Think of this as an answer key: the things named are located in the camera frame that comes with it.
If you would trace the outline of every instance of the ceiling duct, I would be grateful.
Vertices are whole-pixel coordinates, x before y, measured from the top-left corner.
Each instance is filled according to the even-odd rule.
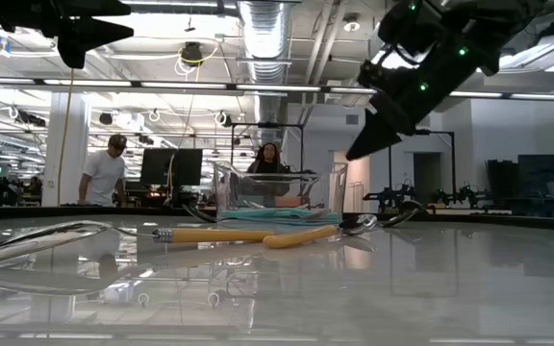
[[[243,37],[246,56],[263,59],[262,63],[249,63],[249,75],[255,84],[282,85],[286,82],[286,66],[266,60],[280,60],[286,55],[286,30],[290,18],[290,5],[279,2],[239,2],[240,17],[244,22]],[[256,122],[284,123],[287,102],[285,97],[254,96]],[[275,132],[258,131],[259,144],[275,141]]]

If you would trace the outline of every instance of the woman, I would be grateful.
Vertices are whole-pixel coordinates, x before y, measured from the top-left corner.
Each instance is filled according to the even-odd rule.
[[[256,155],[256,160],[247,168],[247,173],[289,173],[281,164],[279,150],[273,143],[263,145]]]
[[[288,169],[281,164],[281,157],[279,156],[279,150],[277,146],[273,143],[267,143],[263,145],[256,155],[256,160],[251,163],[249,168],[247,168],[247,173],[256,173],[256,174],[284,174],[290,173]],[[283,178],[278,177],[254,177],[251,178],[253,181],[282,181]],[[264,206],[272,207],[274,205],[275,196],[283,196],[290,191],[289,184],[242,184],[243,194],[249,195],[262,195],[264,196]]]

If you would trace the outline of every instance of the computer monitor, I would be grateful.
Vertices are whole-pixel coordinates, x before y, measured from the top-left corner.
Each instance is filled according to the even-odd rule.
[[[554,183],[554,155],[519,155],[518,170],[524,183]]]
[[[554,155],[519,155],[521,193],[550,195],[548,183],[554,183]]]
[[[177,186],[200,185],[202,149],[144,149],[140,182],[166,185],[172,160],[172,183]]]

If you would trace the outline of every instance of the man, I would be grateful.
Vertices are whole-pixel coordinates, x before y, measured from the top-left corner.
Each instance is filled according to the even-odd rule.
[[[97,152],[88,158],[83,178],[78,187],[79,205],[113,206],[113,191],[121,199],[121,207],[126,207],[123,178],[125,160],[121,154],[125,150],[127,138],[112,135],[108,141],[108,150]]]

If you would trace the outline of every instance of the pillar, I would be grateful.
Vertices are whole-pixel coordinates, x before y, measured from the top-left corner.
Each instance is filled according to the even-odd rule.
[[[91,105],[84,94],[72,94],[67,121],[67,136],[62,158],[63,132],[67,112],[67,93],[53,93],[48,123],[46,167],[42,188],[42,205],[57,206],[58,184],[61,183],[60,204],[78,201],[78,184],[83,175],[87,156]],[[61,181],[59,165],[62,163]]]

